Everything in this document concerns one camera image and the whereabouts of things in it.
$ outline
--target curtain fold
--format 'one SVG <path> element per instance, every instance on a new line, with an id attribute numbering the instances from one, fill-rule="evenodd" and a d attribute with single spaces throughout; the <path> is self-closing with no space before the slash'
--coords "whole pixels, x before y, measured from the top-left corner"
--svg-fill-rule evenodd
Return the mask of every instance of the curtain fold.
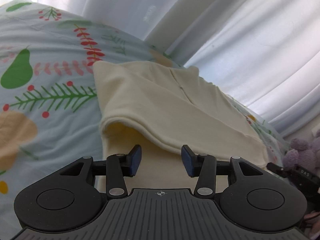
<path id="1" fill-rule="evenodd" d="M 197 66 L 282 134 L 320 113 L 320 0 L 32 1 L 111 25 Z"/>

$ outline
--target green leaf print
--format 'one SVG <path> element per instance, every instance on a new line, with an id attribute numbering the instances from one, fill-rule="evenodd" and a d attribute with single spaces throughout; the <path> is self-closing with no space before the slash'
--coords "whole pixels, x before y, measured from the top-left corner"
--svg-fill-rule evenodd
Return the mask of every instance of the green leaf print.
<path id="1" fill-rule="evenodd" d="M 70 106 L 74 113 L 91 98 L 97 97 L 97 94 L 91 87 L 87 87 L 87 89 L 85 89 L 83 86 L 80 86 L 80 89 L 77 89 L 71 81 L 67 82 L 67 85 L 59 85 L 56 83 L 55 86 L 51 87 L 52 91 L 50 92 L 44 86 L 41 86 L 43 92 L 40 92 L 33 86 L 31 87 L 32 88 L 30 90 L 23 93 L 23 97 L 16 96 L 15 98 L 17 102 L 11 104 L 10 107 L 18 106 L 18 109 L 22 107 L 24 110 L 29 106 L 29 111 L 32 111 L 37 103 L 40 103 L 38 107 L 38 109 L 40 109 L 44 103 L 48 101 L 50 102 L 50 105 L 47 108 L 48 112 L 52 108 L 54 108 L 54 110 L 58 110 L 62 106 L 64 106 L 64 109 L 67 109 Z"/>
<path id="2" fill-rule="evenodd" d="M 12 5 L 10 7 L 8 7 L 5 11 L 6 12 L 12 12 L 12 11 L 15 11 L 15 10 L 18 10 L 19 8 L 25 6 L 25 5 L 30 5 L 32 4 L 31 2 L 21 2 L 21 3 L 17 3 L 15 5 Z"/>
<path id="3" fill-rule="evenodd" d="M 115 49 L 116 53 L 126 55 L 125 54 L 125 40 L 123 40 L 117 36 L 112 36 L 112 35 L 102 35 L 101 38 L 104 40 L 107 40 L 107 41 L 111 41 L 112 43 L 116 44 L 117 46 L 112 47 L 113 49 Z"/>
<path id="4" fill-rule="evenodd" d="M 89 27 L 92 25 L 92 22 L 87 20 L 67 20 L 58 24 L 57 28 L 68 29 L 68 28 L 74 28 L 75 25 L 79 25 L 81 27 Z"/>

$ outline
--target light blue bedding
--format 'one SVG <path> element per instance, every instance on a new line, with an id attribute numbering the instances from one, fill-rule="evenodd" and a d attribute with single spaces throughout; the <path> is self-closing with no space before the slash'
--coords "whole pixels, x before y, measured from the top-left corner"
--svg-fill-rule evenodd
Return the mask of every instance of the light blue bedding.
<path id="1" fill-rule="evenodd" d="M 82 156 L 102 159 L 92 74 L 97 60 L 181 68 L 133 36 L 68 12 L 24 0 L 0 7 L 1 240 L 21 229 L 13 211 L 18 192 Z M 267 133 L 269 141 L 279 142 L 275 131 Z M 277 160 L 271 151 L 270 159 L 281 163 L 285 150 L 275 147 Z"/>

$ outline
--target folded fabric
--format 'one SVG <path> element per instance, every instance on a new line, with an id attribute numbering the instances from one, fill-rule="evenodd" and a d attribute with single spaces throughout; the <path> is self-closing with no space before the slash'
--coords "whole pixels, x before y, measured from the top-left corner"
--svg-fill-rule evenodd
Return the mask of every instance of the folded fabric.
<path id="1" fill-rule="evenodd" d="M 129 152 L 134 144 L 147 139 L 154 148 L 146 152 L 142 147 L 142 168 L 159 168 L 159 160 L 144 162 L 146 154 L 160 158 L 155 156 L 157 152 L 167 158 L 167 165 L 163 163 L 166 172 L 168 167 L 174 168 L 169 162 L 183 171 L 181 160 L 173 155 L 180 154 L 183 144 L 197 154 L 207 153 L 220 160 L 236 155 L 261 168 L 266 166 L 266 148 L 257 133 L 217 86 L 199 77 L 196 67 L 99 61 L 93 72 L 102 113 L 104 157 Z"/>

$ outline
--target crosshair marking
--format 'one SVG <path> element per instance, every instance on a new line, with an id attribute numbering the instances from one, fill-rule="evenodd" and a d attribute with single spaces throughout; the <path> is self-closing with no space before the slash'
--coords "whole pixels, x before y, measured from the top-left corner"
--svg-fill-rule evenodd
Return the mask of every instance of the crosshair marking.
<path id="1" fill-rule="evenodd" d="M 167 194 L 167 193 L 164 193 L 163 191 L 159 191 L 159 192 L 157 192 L 156 194 L 159 195 L 160 197 L 162 197 L 162 196 L 164 196 L 164 195 Z"/>

